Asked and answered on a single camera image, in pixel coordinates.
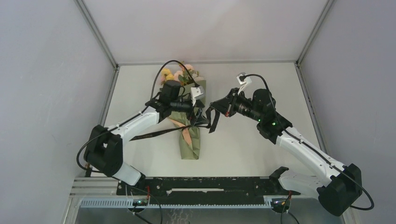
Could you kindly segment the yellow fake flower stem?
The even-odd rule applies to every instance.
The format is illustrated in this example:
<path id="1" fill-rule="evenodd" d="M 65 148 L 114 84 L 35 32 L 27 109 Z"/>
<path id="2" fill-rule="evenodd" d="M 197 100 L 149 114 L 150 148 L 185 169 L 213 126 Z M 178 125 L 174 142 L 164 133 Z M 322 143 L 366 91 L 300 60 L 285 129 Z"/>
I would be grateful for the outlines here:
<path id="1" fill-rule="evenodd" d="M 170 69 L 163 68 L 160 71 L 160 78 L 161 78 L 160 84 L 163 85 L 166 81 L 174 80 L 174 75 Z"/>

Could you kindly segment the orange wrapping paper sheet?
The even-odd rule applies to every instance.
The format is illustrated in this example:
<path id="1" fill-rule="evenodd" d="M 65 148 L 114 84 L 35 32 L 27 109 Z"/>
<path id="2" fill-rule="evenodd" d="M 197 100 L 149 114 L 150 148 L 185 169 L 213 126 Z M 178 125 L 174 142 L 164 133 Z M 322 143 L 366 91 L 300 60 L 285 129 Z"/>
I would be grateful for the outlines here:
<path id="1" fill-rule="evenodd" d="M 170 92 L 171 98 L 177 103 L 191 102 L 191 87 L 193 84 L 183 86 L 179 81 L 168 80 L 162 82 L 161 92 Z M 179 136 L 180 155 L 183 160 L 197 160 L 200 154 L 200 130 L 199 125 L 203 124 L 203 118 L 199 107 L 188 110 L 172 111 L 168 119 L 175 125 L 181 133 Z"/>

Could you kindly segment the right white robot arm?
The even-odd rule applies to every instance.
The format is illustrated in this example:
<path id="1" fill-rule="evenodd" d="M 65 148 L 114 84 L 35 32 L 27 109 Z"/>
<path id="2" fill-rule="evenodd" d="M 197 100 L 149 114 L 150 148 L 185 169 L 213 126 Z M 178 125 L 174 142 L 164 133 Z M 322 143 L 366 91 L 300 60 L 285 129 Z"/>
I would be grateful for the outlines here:
<path id="1" fill-rule="evenodd" d="M 231 117 L 239 113 L 257 121 L 262 137 L 288 151 L 313 173 L 297 174 L 281 167 L 270 181 L 272 192 L 291 190 L 316 198 L 330 214 L 341 216 L 363 193 L 361 170 L 353 163 L 346 166 L 312 145 L 276 111 L 275 104 L 267 89 L 257 89 L 248 99 L 239 88 L 233 88 L 224 98 L 210 103 L 215 111 L 210 132 L 215 130 L 221 114 Z"/>

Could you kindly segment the white fake flower stem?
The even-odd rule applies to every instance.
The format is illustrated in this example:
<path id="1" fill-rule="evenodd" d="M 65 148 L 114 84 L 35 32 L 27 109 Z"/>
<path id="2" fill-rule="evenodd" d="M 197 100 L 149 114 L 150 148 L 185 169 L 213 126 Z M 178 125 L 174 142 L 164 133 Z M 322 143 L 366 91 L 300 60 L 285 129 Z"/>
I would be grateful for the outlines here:
<path id="1" fill-rule="evenodd" d="M 198 83 L 199 81 L 205 80 L 204 77 L 199 76 L 199 75 L 197 75 L 197 74 L 193 74 L 192 77 L 193 77 L 193 82 L 195 82 L 195 83 Z"/>

